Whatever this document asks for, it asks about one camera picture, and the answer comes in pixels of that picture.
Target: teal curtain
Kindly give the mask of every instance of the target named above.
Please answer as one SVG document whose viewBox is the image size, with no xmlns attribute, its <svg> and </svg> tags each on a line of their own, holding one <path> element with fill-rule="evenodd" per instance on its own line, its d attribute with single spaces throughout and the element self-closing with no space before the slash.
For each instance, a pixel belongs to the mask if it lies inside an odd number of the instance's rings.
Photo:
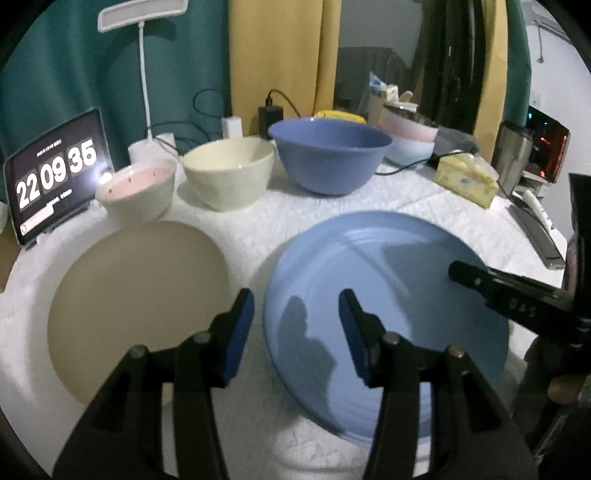
<svg viewBox="0 0 591 480">
<path fill-rule="evenodd" d="M 104 34 L 97 15 L 117 0 L 56 0 L 33 23 L 0 72 L 0 150 L 4 158 L 39 135 L 97 106 L 116 169 L 129 163 L 127 146 L 145 137 L 139 76 L 138 27 Z M 220 131 L 220 122 L 193 110 L 228 112 L 228 0 L 189 0 L 179 17 L 146 22 L 145 60 L 152 122 L 194 121 Z M 194 143 L 206 138 L 191 125 L 154 128 Z M 0 200 L 5 201 L 0 175 Z"/>
<path fill-rule="evenodd" d="M 506 0 L 508 26 L 507 92 L 503 120 L 522 127 L 530 106 L 531 57 L 519 0 Z"/>
</svg>

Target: digital clock display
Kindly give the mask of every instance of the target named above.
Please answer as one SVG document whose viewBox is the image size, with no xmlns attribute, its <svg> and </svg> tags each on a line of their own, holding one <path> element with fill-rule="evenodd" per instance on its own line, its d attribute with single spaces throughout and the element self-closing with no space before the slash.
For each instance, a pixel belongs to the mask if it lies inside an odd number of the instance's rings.
<svg viewBox="0 0 591 480">
<path fill-rule="evenodd" d="M 112 171 L 98 109 L 42 135 L 4 164 L 8 204 L 18 242 L 37 235 L 91 201 Z"/>
</svg>

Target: blue bowl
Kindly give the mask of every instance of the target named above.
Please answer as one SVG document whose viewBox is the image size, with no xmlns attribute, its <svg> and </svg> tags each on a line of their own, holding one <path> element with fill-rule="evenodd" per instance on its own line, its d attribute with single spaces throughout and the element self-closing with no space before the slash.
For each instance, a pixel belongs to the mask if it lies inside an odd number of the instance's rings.
<svg viewBox="0 0 591 480">
<path fill-rule="evenodd" d="M 288 175 L 322 195 L 347 195 L 365 185 L 392 143 L 369 125 L 329 118 L 296 118 L 271 125 Z"/>
</svg>

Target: white tablecloth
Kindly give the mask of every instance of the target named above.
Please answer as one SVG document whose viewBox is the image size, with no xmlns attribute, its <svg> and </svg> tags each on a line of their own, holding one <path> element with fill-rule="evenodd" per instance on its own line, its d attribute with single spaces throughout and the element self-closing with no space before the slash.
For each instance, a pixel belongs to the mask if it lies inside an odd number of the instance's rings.
<svg viewBox="0 0 591 480">
<path fill-rule="evenodd" d="M 213 401 L 222 449 L 232 479 L 357 479 L 367 452 L 307 420 L 285 393 L 265 347 L 261 326 L 264 289 L 291 238 L 341 213 L 391 210 L 429 220 L 464 240 L 490 267 L 559 286 L 562 272 L 547 270 L 528 239 L 495 199 L 489 210 L 430 181 L 431 170 L 374 177 L 343 198 L 315 198 L 275 172 L 266 195 L 247 210 L 215 213 L 192 195 L 177 173 L 178 188 L 164 219 L 210 235 L 226 256 L 235 291 L 250 287 L 256 316 L 238 376 Z M 47 347 L 51 300 L 69 267 L 91 245 L 114 231 L 99 207 L 75 217 L 17 259 L 0 294 L 0 404 L 25 447 L 48 472 L 82 413 L 53 371 Z M 503 398 L 522 375 L 533 339 L 516 327 L 511 337 Z M 174 472 L 171 411 L 164 412 L 165 464 Z"/>
</svg>

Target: pink and white bowl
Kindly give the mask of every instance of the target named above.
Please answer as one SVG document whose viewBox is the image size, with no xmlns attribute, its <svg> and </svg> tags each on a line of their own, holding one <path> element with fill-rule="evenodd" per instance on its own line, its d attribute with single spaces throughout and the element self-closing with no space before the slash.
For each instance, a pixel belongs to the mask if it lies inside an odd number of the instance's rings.
<svg viewBox="0 0 591 480">
<path fill-rule="evenodd" d="M 96 199 L 119 226 L 154 220 L 170 206 L 174 160 L 148 160 L 122 168 L 96 190 Z"/>
</svg>

